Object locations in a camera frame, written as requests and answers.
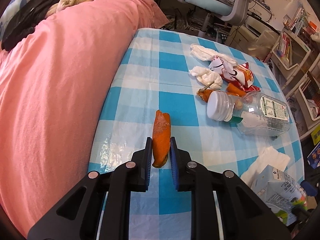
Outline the blue checkered plastic tablecloth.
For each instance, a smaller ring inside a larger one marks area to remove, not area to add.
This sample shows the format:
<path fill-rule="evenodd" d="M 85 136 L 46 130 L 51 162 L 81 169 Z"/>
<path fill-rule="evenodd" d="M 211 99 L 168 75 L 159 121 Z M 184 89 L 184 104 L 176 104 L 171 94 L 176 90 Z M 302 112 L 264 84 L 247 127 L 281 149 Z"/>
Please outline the blue checkered plastic tablecloth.
<path fill-rule="evenodd" d="M 131 159 L 152 135 L 157 110 L 171 118 L 171 134 L 180 149 L 209 170 L 243 174 L 267 147 L 290 157 L 286 171 L 296 180 L 304 177 L 302 151 L 294 120 L 288 132 L 277 138 L 241 134 L 236 126 L 211 120 L 206 104 L 196 96 L 201 84 L 190 75 L 195 66 L 208 67 L 190 53 L 190 46 L 226 54 L 247 63 L 254 84 L 264 94 L 285 97 L 269 67 L 236 49 L 173 31 L 140 29 L 133 38 L 99 118 L 89 170 L 112 171 Z"/>

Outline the white tissue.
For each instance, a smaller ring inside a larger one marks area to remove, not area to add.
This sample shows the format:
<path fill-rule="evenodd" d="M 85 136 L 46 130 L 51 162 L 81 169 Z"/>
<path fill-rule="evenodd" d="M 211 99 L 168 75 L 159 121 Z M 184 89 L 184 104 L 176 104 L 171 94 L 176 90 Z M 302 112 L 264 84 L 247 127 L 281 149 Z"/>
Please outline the white tissue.
<path fill-rule="evenodd" d="M 222 87 L 223 80 L 221 76 L 209 68 L 195 66 L 189 70 L 189 74 L 196 77 L 197 81 L 201 84 L 205 86 L 210 85 L 210 89 L 221 89 Z"/>
<path fill-rule="evenodd" d="M 206 48 L 204 46 L 198 45 L 198 44 L 191 44 L 190 45 L 190 53 L 191 55 L 193 55 L 194 57 L 198 58 L 201 61 L 212 61 L 214 57 L 219 57 L 223 60 L 225 60 L 226 62 L 228 62 L 229 64 L 231 64 L 232 66 L 237 66 L 238 63 L 235 59 L 231 58 L 230 56 L 223 54 L 223 53 L 219 53 L 213 49 L 209 49 Z"/>

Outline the white bookshelf rack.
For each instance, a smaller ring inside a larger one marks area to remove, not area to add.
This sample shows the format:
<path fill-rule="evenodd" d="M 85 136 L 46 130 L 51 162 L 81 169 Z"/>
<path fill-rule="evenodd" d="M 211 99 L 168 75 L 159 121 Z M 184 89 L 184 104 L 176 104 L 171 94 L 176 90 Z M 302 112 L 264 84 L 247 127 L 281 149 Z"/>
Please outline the white bookshelf rack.
<path fill-rule="evenodd" d="M 291 97 L 304 82 L 307 71 L 316 66 L 319 51 L 311 38 L 317 26 L 308 20 L 308 13 L 300 3 L 293 12 L 286 11 L 283 28 L 271 50 L 271 59 L 281 72 L 285 98 Z"/>

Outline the black clothes on bed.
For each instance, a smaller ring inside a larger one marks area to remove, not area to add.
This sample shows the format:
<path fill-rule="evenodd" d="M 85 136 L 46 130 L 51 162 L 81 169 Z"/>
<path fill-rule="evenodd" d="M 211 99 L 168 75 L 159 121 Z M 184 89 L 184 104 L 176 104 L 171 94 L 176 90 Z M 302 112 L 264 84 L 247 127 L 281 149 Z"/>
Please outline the black clothes on bed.
<path fill-rule="evenodd" d="M 60 0 L 30 0 L 9 21 L 4 31 L 1 48 L 11 51 L 23 38 L 35 31 L 45 19 L 49 8 Z"/>

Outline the pink duvet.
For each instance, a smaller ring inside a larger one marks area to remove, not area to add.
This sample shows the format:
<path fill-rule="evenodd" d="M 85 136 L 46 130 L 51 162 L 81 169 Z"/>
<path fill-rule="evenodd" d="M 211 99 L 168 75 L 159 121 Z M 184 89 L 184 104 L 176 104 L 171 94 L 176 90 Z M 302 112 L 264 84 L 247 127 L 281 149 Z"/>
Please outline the pink duvet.
<path fill-rule="evenodd" d="M 1 207 L 26 236 L 87 172 L 114 75 L 153 0 L 93 0 L 41 21 L 1 52 Z"/>

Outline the white printer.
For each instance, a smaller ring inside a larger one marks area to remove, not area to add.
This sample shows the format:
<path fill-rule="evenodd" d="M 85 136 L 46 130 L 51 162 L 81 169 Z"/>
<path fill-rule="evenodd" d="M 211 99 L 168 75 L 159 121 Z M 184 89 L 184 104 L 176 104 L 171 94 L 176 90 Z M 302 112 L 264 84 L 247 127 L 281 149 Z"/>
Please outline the white printer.
<path fill-rule="evenodd" d="M 264 61 L 276 44 L 280 31 L 268 23 L 247 16 L 241 26 L 232 26 L 225 45 Z"/>

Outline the red white snack wrapper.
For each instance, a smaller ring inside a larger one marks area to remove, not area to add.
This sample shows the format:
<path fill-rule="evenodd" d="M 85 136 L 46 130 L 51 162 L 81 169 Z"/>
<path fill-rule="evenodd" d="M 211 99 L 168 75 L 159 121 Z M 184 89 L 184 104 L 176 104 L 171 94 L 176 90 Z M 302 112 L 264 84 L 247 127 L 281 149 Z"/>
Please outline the red white snack wrapper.
<path fill-rule="evenodd" d="M 226 60 L 215 56 L 208 67 L 210 70 L 218 73 L 223 80 L 231 83 L 236 88 L 244 92 L 260 91 L 260 88 L 255 86 L 253 72 L 249 69 L 248 62 L 233 66 Z"/>

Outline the clear plastic bottle white cap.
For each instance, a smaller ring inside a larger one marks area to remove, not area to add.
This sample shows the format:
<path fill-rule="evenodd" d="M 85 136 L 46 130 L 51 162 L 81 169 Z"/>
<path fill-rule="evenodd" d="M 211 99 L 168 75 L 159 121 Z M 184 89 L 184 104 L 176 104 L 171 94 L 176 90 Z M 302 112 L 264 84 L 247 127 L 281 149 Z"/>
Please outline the clear plastic bottle white cap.
<path fill-rule="evenodd" d="M 245 135 L 277 137 L 290 129 L 286 103 L 257 91 L 244 96 L 214 91 L 207 102 L 207 116 L 235 124 Z"/>

